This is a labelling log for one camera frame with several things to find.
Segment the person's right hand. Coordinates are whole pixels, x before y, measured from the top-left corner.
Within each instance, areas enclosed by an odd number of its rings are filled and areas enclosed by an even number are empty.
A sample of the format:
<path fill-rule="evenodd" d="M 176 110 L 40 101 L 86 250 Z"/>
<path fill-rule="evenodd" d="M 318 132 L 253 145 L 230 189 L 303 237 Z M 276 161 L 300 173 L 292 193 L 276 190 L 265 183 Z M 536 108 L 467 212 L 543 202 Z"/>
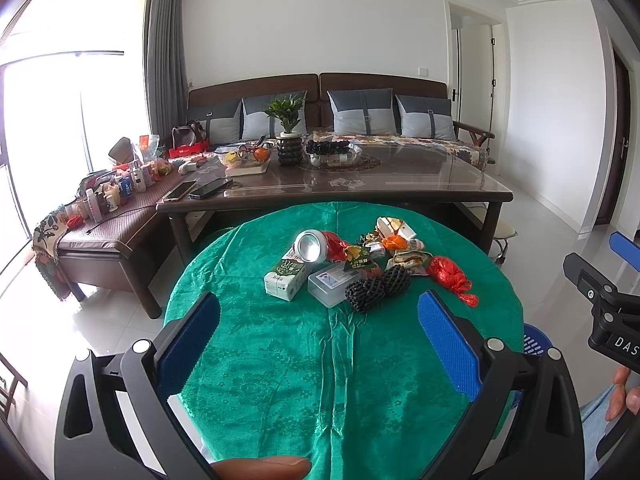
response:
<path fill-rule="evenodd" d="M 631 387 L 631 370 L 626 366 L 619 366 L 612 379 L 612 392 L 608 401 L 608 410 L 605 413 L 605 420 L 612 422 L 623 411 L 628 410 L 632 414 L 637 414 L 640 405 L 640 388 L 638 385 Z"/>

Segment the person's left hand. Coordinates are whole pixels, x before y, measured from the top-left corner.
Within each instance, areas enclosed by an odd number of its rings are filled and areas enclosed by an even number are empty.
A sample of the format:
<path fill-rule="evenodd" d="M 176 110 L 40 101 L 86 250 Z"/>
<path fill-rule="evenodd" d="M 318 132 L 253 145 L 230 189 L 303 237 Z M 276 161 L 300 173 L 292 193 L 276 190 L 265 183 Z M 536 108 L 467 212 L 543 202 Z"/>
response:
<path fill-rule="evenodd" d="M 224 480 L 300 480 L 311 470 L 311 461 L 298 456 L 232 458 L 210 465 Z"/>

